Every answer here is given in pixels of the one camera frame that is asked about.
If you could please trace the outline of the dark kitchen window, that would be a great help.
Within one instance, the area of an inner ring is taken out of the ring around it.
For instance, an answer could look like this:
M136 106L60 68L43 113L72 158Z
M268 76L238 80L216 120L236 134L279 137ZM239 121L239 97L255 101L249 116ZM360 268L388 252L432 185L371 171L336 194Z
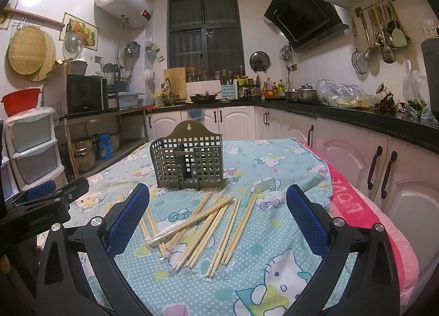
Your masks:
M237 0L168 0L167 67L210 77L244 66Z

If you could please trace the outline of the white plastic drawer unit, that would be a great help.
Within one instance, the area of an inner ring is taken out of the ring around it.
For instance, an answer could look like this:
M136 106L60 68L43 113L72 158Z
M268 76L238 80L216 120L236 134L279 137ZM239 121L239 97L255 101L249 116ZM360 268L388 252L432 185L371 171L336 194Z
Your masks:
M47 181L57 187L66 183L55 134L58 115L52 107L33 108L4 122L11 167L20 191Z

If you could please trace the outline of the stacked steel pots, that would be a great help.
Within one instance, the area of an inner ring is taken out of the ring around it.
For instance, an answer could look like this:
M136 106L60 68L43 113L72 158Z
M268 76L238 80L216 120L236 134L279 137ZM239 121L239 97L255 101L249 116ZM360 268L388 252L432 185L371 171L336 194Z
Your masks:
M72 142L74 159L80 173L92 170L96 163L93 139L83 138Z

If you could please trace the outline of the blue canister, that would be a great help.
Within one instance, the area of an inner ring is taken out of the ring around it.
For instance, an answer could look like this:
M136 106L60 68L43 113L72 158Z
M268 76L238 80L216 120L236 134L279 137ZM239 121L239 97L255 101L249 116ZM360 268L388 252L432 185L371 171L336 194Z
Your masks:
M96 137L97 144L97 159L109 160L113 157L112 144L110 141L110 133L99 134Z

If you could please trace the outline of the red plastic basin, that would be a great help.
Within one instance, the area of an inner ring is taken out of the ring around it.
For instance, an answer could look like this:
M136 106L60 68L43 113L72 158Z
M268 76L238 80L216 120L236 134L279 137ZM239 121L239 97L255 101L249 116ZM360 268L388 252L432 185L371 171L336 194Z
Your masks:
M36 108L40 93L40 88L27 88L6 94L1 99L6 115L12 117L20 112Z

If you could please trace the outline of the black microwave oven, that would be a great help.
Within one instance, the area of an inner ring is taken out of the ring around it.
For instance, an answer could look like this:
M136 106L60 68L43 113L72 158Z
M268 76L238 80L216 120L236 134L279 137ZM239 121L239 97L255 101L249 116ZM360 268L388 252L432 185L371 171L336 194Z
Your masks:
M99 76L61 74L43 85L43 106L54 108L60 118L101 113L106 100L106 80Z

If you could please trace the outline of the hello kitty table cloth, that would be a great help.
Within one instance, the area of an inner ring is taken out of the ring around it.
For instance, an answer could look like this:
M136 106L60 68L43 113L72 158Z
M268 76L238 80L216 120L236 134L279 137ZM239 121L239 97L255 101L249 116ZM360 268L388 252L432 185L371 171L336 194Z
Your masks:
M226 141L221 190L160 188L149 146L89 178L89 192L70 208L68 225L81 226L105 215L146 184L159 231L187 220L196 208L207 209L233 196L239 210L227 247L253 193L252 214L227 265L206 274L231 214L231 205L210 236L204 236L180 271L174 265L200 229L192 226L163 258L137 228L115 261L138 298L154 315L282 315L299 297L320 256L306 243L286 205L286 191L298 185L309 200L329 208L335 188L329 164L295 139Z

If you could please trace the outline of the green plastic utensil basket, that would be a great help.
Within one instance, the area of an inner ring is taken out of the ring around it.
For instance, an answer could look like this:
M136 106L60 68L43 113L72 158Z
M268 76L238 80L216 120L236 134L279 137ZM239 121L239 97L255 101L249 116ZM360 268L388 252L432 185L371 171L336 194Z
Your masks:
M197 121L183 121L150 145L160 188L222 189L223 137Z

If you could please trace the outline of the round bamboo tray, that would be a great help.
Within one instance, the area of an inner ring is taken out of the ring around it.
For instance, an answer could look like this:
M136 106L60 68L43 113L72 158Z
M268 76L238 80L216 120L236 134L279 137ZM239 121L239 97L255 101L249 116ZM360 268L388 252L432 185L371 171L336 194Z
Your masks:
M30 25L14 34L7 50L10 67L21 75L37 72L43 65L45 55L45 36L39 28Z

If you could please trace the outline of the wooden cutting board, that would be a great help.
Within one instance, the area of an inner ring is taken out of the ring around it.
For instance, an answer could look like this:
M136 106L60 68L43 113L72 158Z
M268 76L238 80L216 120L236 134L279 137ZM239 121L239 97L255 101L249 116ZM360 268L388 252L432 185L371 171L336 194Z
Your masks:
M164 79L169 79L170 90L177 100L186 100L186 70L182 68L168 68L164 70Z

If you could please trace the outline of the black wok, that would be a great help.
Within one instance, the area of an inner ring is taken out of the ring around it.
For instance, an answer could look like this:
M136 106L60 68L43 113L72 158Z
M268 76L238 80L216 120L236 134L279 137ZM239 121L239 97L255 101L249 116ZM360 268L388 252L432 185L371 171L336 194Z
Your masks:
M220 94L220 91L215 94L210 94L206 91L204 94L195 94L190 96L190 100L195 104L207 104L213 103L216 100L216 97Z

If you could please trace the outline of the clear plastic bag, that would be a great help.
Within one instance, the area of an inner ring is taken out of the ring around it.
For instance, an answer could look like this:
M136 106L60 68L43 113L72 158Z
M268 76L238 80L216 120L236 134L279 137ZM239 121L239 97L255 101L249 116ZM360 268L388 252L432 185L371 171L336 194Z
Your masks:
M357 85L337 83L333 80L319 80L316 92L320 103L338 108L373 108L373 95L366 93Z

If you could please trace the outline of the steel pot on counter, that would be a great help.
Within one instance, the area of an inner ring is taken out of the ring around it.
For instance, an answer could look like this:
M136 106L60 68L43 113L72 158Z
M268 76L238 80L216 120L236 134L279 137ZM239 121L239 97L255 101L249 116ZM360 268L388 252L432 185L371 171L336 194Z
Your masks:
M317 91L309 84L302 85L298 89L298 100L300 103L319 105Z

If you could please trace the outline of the blue knife block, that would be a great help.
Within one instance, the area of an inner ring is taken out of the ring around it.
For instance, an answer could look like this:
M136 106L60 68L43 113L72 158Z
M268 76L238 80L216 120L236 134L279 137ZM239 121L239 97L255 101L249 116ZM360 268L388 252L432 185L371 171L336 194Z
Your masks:
M221 85L222 98L225 100L236 100L238 98L237 86L235 84Z

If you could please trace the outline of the white water heater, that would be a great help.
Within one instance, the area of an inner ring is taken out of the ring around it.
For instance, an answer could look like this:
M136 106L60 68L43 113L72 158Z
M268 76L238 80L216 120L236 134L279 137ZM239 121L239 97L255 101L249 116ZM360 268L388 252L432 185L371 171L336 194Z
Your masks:
M117 19L127 20L132 28L145 26L153 16L153 9L145 0L94 0L94 3Z

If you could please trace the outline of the hanging strainer ladle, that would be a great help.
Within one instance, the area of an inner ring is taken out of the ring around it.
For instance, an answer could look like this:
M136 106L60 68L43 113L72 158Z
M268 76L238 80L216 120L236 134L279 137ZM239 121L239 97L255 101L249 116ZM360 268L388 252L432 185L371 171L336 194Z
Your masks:
M369 67L368 67L368 62L365 59L364 54L357 47L357 31L356 31L356 25L355 25L353 18L351 18L351 28L352 28L354 48L355 48L355 51L353 52L353 54L351 56L351 63L352 63L354 70L356 71L356 73L363 75L363 74L368 73Z

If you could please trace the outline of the green hanging spatula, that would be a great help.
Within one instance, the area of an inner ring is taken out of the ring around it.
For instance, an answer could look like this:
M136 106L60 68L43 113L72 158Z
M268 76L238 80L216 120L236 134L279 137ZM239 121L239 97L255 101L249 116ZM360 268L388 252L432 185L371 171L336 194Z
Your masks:
M396 15L396 11L393 7L393 4L392 3L389 3L389 4L390 4L392 14L394 15L394 21L395 21L395 24L394 24L395 28L392 32L392 38L394 39L394 45L396 47L405 47L408 44L407 39L406 39L406 35L404 34L402 29L400 28L400 24L399 24L397 15Z

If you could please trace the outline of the hanging pot lid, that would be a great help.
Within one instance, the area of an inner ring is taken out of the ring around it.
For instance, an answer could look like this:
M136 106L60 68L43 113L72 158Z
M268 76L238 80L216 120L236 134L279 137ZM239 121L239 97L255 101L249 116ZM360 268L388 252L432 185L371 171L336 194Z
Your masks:
M266 52L255 51L249 58L249 64L254 72L266 72L271 62Z

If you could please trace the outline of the black range hood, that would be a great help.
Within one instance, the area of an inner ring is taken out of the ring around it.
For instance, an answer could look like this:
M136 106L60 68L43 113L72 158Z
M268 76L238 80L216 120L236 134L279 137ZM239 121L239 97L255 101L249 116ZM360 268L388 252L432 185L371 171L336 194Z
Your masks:
M323 0L272 0L264 17L280 30L296 54L349 28L335 6Z

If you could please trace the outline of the glass lid on wall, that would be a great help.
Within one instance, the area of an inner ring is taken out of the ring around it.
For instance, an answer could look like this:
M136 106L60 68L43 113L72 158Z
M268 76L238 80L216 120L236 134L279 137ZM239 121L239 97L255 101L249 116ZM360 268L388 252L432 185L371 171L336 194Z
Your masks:
M63 41L63 57L66 60L79 59L83 46L82 37L74 30L68 31Z

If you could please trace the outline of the fruit picture frame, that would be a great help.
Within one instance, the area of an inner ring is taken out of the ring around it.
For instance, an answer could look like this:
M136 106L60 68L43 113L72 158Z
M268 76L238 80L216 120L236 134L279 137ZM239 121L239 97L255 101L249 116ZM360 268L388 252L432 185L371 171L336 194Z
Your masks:
M97 51L100 29L93 24L88 23L70 13L64 13L63 16L64 28L60 32L59 40L62 42L66 34L74 31L83 39L84 47L93 51Z

